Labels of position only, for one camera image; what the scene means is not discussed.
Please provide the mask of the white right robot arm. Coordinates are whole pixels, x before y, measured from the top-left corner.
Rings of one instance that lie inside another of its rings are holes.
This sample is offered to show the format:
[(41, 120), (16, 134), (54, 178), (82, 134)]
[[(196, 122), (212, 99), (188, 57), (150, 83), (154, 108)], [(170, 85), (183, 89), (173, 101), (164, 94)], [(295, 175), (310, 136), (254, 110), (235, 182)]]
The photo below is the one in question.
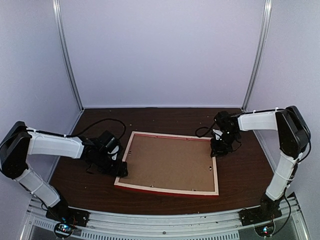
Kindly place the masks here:
[(300, 111), (294, 105), (286, 108), (231, 114), (218, 112), (214, 117), (218, 130), (213, 130), (210, 140), (212, 157), (222, 157), (234, 152), (241, 132), (272, 130), (278, 134), (279, 162), (274, 176), (256, 210), (259, 220), (268, 220), (279, 207), (285, 191), (293, 181), (303, 153), (311, 142), (311, 132)]

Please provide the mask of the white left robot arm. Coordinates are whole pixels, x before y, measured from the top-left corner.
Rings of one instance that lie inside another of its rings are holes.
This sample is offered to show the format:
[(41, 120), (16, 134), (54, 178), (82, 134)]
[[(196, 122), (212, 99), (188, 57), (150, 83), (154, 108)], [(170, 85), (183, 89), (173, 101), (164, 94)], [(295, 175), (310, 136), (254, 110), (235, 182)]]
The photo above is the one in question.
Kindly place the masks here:
[(0, 171), (52, 208), (53, 215), (61, 222), (67, 222), (72, 218), (68, 203), (30, 167), (28, 156), (80, 159), (97, 166), (103, 174), (126, 177), (127, 163), (118, 159), (121, 151), (120, 140), (107, 130), (99, 137), (88, 138), (82, 133), (66, 135), (37, 130), (18, 121), (0, 143)]

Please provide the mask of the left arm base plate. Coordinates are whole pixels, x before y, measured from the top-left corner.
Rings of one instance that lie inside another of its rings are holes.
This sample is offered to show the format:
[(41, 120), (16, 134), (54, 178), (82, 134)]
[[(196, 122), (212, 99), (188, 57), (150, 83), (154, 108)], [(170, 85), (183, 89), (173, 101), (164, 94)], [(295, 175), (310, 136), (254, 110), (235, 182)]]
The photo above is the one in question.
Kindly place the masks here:
[(86, 227), (90, 213), (85, 210), (69, 208), (65, 215), (59, 215), (52, 208), (46, 211), (45, 217), (59, 223), (68, 224), (76, 227)]

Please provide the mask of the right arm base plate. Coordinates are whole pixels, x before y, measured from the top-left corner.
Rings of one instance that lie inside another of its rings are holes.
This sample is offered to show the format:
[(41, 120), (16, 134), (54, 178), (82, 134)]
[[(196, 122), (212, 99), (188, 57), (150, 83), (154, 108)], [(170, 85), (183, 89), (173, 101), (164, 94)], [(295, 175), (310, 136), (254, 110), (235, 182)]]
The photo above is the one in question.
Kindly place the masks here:
[(275, 210), (271, 213), (263, 213), (260, 207), (249, 209), (243, 208), (238, 214), (243, 227), (268, 222), (282, 216), (280, 210)]

